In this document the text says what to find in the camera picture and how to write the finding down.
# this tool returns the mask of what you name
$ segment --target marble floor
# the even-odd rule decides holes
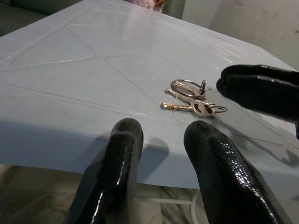
[[[75,196],[81,174],[0,165],[1,224],[61,224]],[[190,206],[148,202],[144,197],[190,200],[193,189],[137,184],[136,224],[192,224]],[[299,224],[299,202],[280,200]],[[196,204],[199,224],[207,218],[199,195]]]

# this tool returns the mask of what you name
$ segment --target white wall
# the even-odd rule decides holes
[[[299,0],[222,0],[209,28],[299,69]]]
[[[208,28],[220,2],[221,0],[186,0],[182,20]]]

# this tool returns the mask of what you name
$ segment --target green sofa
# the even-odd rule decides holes
[[[81,0],[0,0],[0,36],[79,1]]]

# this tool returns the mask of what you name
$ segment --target table surface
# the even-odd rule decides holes
[[[252,44],[121,0],[84,0],[0,37],[0,164],[84,172],[114,124],[138,120],[138,182],[198,188],[183,145],[189,112],[164,93],[174,79],[207,81],[228,108],[202,119],[231,137],[274,193],[299,198],[293,124],[241,108],[215,88],[232,64],[292,69]]]

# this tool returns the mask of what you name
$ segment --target key head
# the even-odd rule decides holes
[[[215,110],[213,108],[208,108],[205,104],[200,102],[194,102],[192,104],[192,113],[200,118],[213,118],[215,117]]]

